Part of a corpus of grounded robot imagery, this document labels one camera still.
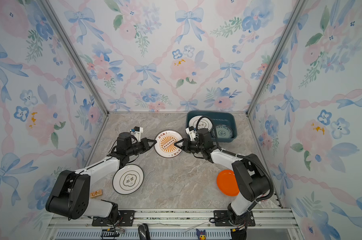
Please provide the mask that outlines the sunburst plate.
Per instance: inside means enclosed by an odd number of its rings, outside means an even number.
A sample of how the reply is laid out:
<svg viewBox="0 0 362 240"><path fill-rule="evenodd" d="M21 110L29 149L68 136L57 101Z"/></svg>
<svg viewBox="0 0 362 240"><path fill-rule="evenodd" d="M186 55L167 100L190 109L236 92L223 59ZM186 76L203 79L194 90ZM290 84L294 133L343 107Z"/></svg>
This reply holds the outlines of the sunburst plate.
<svg viewBox="0 0 362 240"><path fill-rule="evenodd" d="M180 155L175 152L174 143L183 139L182 135L174 130L165 130L156 136L157 143L154 146L155 152L163 158L170 159Z"/></svg>

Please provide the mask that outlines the white plate flower outline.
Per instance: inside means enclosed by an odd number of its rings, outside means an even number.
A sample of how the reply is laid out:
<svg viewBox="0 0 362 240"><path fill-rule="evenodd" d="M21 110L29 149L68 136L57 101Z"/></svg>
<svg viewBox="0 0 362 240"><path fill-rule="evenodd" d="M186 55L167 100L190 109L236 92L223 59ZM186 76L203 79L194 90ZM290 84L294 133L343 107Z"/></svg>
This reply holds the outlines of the white plate flower outline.
<svg viewBox="0 0 362 240"><path fill-rule="evenodd" d="M144 172L137 165L126 165L113 177L113 189L120 195L129 195L137 191L144 181Z"/></svg>
<svg viewBox="0 0 362 240"><path fill-rule="evenodd" d="M196 127L198 127L198 129L208 129L210 132L213 128L213 123L208 118L203 118L203 116L195 116L189 120L188 127L193 127L194 129L196 129Z"/></svg>

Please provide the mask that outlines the blue patterned green plate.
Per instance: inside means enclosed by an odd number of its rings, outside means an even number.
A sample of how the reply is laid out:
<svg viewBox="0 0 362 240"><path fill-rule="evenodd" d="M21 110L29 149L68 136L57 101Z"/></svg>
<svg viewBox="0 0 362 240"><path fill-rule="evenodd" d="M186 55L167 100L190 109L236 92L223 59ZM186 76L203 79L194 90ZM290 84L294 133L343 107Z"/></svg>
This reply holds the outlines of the blue patterned green plate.
<svg viewBox="0 0 362 240"><path fill-rule="evenodd" d="M233 130L225 124L220 124L216 126L216 132L212 132L212 135L215 137L218 134L218 139L232 139L234 132Z"/></svg>

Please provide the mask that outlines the orange plate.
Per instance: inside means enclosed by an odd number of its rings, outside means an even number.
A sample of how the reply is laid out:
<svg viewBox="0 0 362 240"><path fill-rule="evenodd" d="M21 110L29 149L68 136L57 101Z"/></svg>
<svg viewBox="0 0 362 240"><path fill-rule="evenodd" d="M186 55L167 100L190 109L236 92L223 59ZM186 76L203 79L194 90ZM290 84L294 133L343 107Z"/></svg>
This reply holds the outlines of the orange plate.
<svg viewBox="0 0 362 240"><path fill-rule="evenodd" d="M217 186L226 196L235 197L240 193L233 171L223 170L217 176Z"/></svg>

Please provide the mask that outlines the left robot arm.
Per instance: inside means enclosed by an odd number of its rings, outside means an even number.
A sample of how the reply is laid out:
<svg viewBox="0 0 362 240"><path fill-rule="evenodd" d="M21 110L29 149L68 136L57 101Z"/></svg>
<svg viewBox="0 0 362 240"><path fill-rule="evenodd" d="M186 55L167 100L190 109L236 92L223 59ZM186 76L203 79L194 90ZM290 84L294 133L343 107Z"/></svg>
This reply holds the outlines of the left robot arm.
<svg viewBox="0 0 362 240"><path fill-rule="evenodd" d="M91 186L110 173L116 173L130 162L130 157L149 151L156 140L141 138L140 132L120 133L109 154L88 167L62 171L46 202L46 211L76 220L96 217L115 225L121 219L118 204L90 198Z"/></svg>

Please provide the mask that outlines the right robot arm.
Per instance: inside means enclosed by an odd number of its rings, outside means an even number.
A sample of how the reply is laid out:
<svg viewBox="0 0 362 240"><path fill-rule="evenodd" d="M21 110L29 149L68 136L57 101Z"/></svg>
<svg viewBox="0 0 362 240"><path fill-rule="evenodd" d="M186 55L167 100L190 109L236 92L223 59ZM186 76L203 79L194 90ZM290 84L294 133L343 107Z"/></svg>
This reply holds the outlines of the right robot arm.
<svg viewBox="0 0 362 240"><path fill-rule="evenodd" d="M187 130L189 138L175 142L175 147L188 154L202 154L202 159L234 172L239 194L228 205L224 220L233 226L245 224L253 208L274 194L274 185L268 171L255 154L243 156L223 149L216 130L214 138L208 129L195 131L191 127Z"/></svg>

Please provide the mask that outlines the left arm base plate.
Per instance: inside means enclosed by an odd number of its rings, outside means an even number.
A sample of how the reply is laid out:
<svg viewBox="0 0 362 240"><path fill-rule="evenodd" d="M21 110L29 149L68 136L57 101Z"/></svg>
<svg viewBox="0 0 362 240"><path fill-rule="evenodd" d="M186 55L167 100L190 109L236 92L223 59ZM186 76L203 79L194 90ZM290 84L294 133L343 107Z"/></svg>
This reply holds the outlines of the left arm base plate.
<svg viewBox="0 0 362 240"><path fill-rule="evenodd" d="M134 210L118 210L106 218L94 217L93 227L131 227L135 219Z"/></svg>

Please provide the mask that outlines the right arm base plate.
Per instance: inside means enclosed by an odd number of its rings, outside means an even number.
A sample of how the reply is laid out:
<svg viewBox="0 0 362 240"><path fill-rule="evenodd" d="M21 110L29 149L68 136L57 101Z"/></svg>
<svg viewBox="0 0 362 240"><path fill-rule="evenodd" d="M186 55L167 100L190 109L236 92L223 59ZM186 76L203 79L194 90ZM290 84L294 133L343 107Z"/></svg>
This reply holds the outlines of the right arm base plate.
<svg viewBox="0 0 362 240"><path fill-rule="evenodd" d="M229 210L215 210L213 214L210 223L216 227L239 228L241 226L254 227L256 225L253 212L246 212L241 216L237 216Z"/></svg>

